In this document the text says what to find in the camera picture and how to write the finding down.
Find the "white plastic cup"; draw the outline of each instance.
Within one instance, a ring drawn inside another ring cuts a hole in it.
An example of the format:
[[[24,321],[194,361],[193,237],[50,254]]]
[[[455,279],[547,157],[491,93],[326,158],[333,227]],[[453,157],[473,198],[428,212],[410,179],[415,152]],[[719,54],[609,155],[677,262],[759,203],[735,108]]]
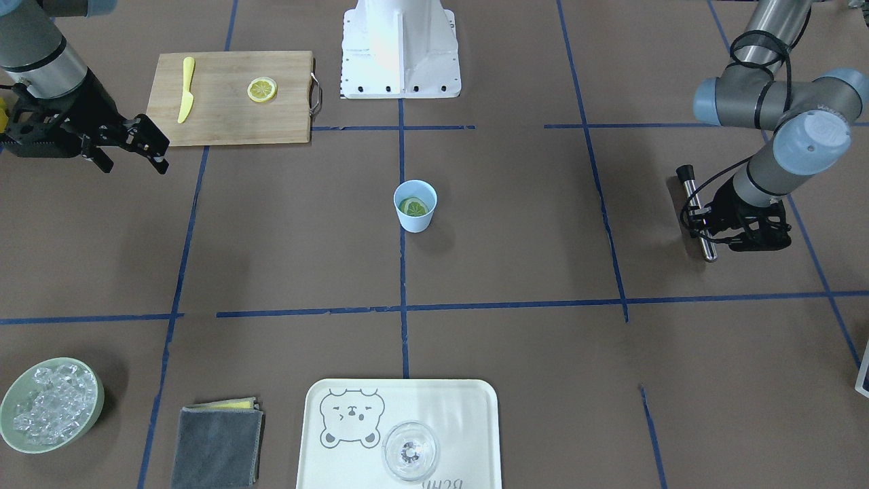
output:
[[[426,205],[428,212],[426,212],[425,216],[414,218],[399,210],[398,206],[401,204],[401,201],[411,197],[419,198]],[[404,231],[422,232],[432,222],[432,214],[435,213],[435,207],[437,206],[437,192],[433,186],[422,180],[408,180],[395,189],[392,202],[395,205],[395,213],[398,214],[398,222],[401,223]]]

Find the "bowl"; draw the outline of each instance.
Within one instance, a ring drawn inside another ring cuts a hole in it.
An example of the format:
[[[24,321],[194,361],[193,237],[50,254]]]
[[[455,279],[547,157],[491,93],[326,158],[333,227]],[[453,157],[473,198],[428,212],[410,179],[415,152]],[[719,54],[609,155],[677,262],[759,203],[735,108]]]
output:
[[[15,408],[16,405],[27,399],[28,395],[32,391],[36,391],[39,389],[39,385],[33,379],[33,374],[37,368],[40,367],[57,367],[62,364],[72,364],[76,365],[80,369],[84,369],[90,373],[94,374],[94,380],[96,381],[96,400],[88,406],[87,409],[87,417],[82,423],[82,426],[78,429],[77,432],[74,432],[73,435],[67,438],[64,441],[59,441],[54,445],[37,445],[30,440],[27,439],[27,435],[22,432],[16,431],[12,425],[12,419],[15,418]],[[100,411],[103,410],[103,401],[105,400],[105,395],[103,392],[103,382],[100,381],[100,378],[97,377],[96,373],[92,368],[90,368],[87,364],[85,364],[81,360],[76,360],[74,358],[52,358],[49,360],[45,360],[36,365],[33,365],[27,372],[21,374],[18,379],[12,383],[12,386],[6,392],[6,395],[3,396],[3,403],[0,404],[0,435],[3,436],[3,440],[15,450],[23,453],[45,453],[50,452],[52,450],[56,450],[61,446],[69,445],[70,443],[80,439],[88,430],[96,423],[96,419],[100,416]]]

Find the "blue joint cap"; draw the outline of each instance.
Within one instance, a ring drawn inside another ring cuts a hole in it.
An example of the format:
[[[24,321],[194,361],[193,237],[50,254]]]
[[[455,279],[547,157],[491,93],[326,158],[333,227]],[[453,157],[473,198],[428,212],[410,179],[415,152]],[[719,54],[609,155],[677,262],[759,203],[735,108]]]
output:
[[[808,111],[781,126],[773,155],[785,171],[811,176],[833,166],[850,146],[847,122],[827,111]]]
[[[694,117],[702,123],[721,125],[718,119],[718,104],[715,103],[717,83],[718,78],[707,78],[694,93]]]
[[[836,68],[834,70],[829,70],[820,77],[838,78],[839,80],[851,85],[851,88],[853,88],[854,91],[857,92],[857,95],[860,96],[861,113],[862,109],[866,107],[866,104],[869,104],[869,78],[866,78],[866,75],[863,73],[851,68]]]
[[[0,17],[18,8],[22,0],[0,0]]]
[[[116,6],[117,0],[88,0],[88,15],[85,17],[110,14]]]

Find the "cartoon bear face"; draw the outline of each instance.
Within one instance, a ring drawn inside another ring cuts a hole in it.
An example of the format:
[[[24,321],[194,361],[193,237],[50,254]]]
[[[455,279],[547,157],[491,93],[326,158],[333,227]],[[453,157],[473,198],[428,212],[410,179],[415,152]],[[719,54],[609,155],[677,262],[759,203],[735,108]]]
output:
[[[358,441],[365,448],[374,448],[380,443],[377,425],[384,407],[377,391],[368,394],[362,390],[332,392],[330,389],[320,403],[325,426],[320,442],[326,448],[335,448],[342,441]]]

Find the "bowl of ice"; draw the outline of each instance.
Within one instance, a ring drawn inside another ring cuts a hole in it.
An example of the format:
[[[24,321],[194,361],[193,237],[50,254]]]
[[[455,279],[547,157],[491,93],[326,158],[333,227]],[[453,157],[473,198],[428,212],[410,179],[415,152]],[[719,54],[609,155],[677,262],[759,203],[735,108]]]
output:
[[[0,435],[24,453],[56,450],[81,438],[103,409],[103,383],[74,358],[33,365],[0,404]]]

